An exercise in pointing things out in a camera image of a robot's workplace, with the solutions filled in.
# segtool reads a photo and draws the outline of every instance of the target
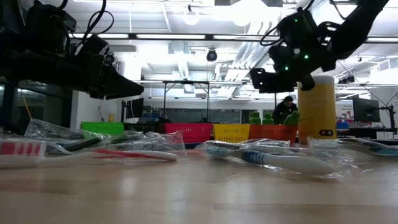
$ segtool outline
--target man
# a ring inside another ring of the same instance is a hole
[[[275,124],[283,124],[286,117],[295,110],[297,110],[297,105],[293,103],[293,98],[291,96],[286,96],[274,109],[272,119],[274,119]]]

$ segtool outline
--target wooden table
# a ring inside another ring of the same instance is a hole
[[[0,169],[0,222],[398,223],[398,165],[355,179],[188,161]]]

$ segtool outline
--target orange basket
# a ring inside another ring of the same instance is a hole
[[[298,126],[288,125],[255,125],[250,126],[249,139],[267,138],[274,140],[290,141],[294,144]]]

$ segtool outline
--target yellow container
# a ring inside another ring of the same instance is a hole
[[[307,144],[307,137],[336,139],[335,79],[327,75],[313,77],[315,87],[302,91],[298,84],[298,140]]]
[[[250,124],[214,124],[214,139],[238,143],[249,139]]]

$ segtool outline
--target security camera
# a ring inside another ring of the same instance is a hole
[[[207,53],[207,61],[208,62],[214,62],[217,60],[217,53],[215,49],[210,49],[209,52]]]

